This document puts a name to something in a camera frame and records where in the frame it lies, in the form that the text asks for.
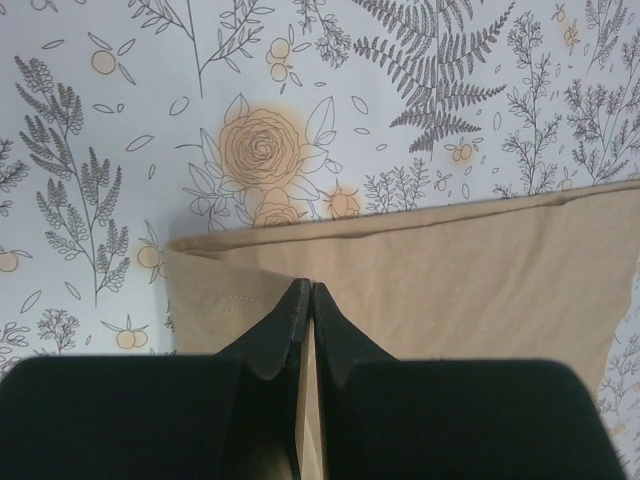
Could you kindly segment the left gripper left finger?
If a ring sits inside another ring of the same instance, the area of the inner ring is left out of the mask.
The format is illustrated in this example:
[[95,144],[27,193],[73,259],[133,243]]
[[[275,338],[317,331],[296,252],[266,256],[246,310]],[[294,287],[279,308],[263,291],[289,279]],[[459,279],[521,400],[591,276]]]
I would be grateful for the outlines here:
[[216,354],[48,356],[1,383],[5,479],[297,479],[310,283]]

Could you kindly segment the beige t shirt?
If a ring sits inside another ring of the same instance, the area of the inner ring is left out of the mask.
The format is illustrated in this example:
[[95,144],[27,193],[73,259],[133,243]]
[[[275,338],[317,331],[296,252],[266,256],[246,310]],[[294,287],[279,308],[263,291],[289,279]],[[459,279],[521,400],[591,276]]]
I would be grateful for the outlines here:
[[604,414],[607,381],[639,377],[635,180],[353,220],[175,239],[165,250],[175,343],[220,351],[297,278],[403,359],[551,358]]

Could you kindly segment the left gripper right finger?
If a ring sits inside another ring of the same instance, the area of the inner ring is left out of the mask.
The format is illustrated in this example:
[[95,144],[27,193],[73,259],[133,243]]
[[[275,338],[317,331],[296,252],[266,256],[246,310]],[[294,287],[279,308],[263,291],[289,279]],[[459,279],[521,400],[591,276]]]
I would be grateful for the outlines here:
[[549,360],[400,360],[313,291],[329,479],[621,479],[578,376]]

